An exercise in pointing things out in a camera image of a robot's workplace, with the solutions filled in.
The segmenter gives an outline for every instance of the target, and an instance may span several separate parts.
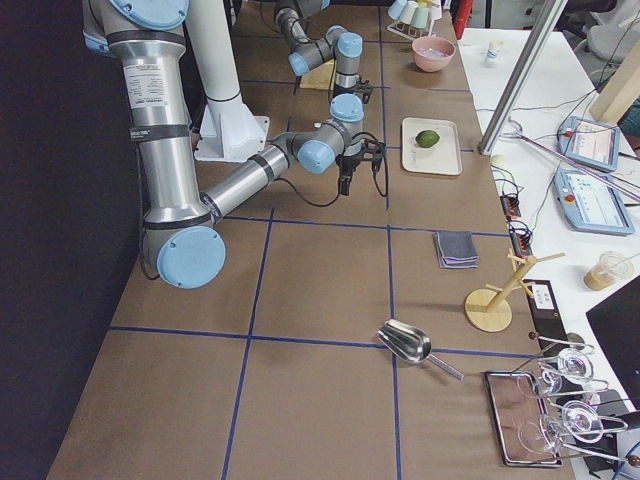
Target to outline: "black chair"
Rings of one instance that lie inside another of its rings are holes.
[[[585,21],[580,14],[610,12],[617,3],[617,0],[569,0],[556,23],[556,30],[566,30],[577,37],[586,38],[587,34],[583,31]]]

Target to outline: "white table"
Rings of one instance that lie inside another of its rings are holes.
[[[463,38],[458,42],[483,130],[492,115],[491,111],[484,109],[496,107],[528,35],[527,31],[466,29]],[[484,58],[489,42],[493,40],[502,40],[504,43],[497,61],[491,67],[487,67]],[[556,106],[588,94],[588,100],[576,108],[573,115],[592,118],[588,105],[597,95],[589,93],[592,90],[593,86],[587,74],[564,36],[554,32],[534,65],[515,108]],[[551,135],[555,134],[560,123],[577,103],[571,102],[561,107],[543,110],[514,110],[512,118],[523,125],[524,134],[530,138]],[[554,137],[541,139],[540,142],[556,148]],[[632,153],[624,139],[621,151]],[[516,183],[524,187],[520,193],[522,221],[533,227],[536,212],[545,198],[547,185],[555,173],[558,160],[521,140],[499,140],[493,149],[492,161],[494,165],[509,170],[514,175]],[[616,175],[633,183],[640,183],[640,162],[621,157]],[[503,185],[504,182],[497,182],[499,191]],[[507,192],[513,191],[508,185],[504,187]],[[630,208],[629,213],[636,230],[640,230],[640,208]],[[626,398],[627,393],[598,348],[598,342],[585,315],[590,308],[610,296],[624,283],[595,292],[584,285],[582,277],[606,250],[628,256],[639,252],[640,233],[636,231],[627,237],[616,237],[572,231],[562,217],[555,194],[551,190],[539,213],[532,250],[538,258],[558,252],[565,253],[560,259],[536,265],[529,277],[551,281],[565,330],[578,333],[588,343],[596,346],[596,353],[592,357],[595,378],[608,380],[611,388],[617,390],[622,398]],[[640,273],[639,259],[636,259],[635,267],[637,276]],[[574,462],[574,469],[576,477],[583,478],[586,472],[584,463]]]

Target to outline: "bowl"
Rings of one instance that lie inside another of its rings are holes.
[[[413,61],[425,72],[437,72],[449,65],[456,47],[449,40],[435,35],[416,38],[411,44]]]

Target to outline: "iced coffee cup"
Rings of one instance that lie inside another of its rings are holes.
[[[584,276],[584,283],[591,290],[602,290],[633,275],[633,263],[616,252],[604,252]]]

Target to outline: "metal pole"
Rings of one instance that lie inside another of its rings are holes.
[[[511,73],[502,97],[500,97],[496,111],[493,117],[491,117],[489,126],[478,145],[478,151],[482,155],[491,155],[491,150],[493,150],[493,146],[498,140],[504,124],[509,119],[509,114],[520,95],[524,82],[540,56],[547,38],[549,38],[549,34],[553,31],[566,4],[567,0],[547,0],[542,6],[542,10],[529,34],[529,39]]]

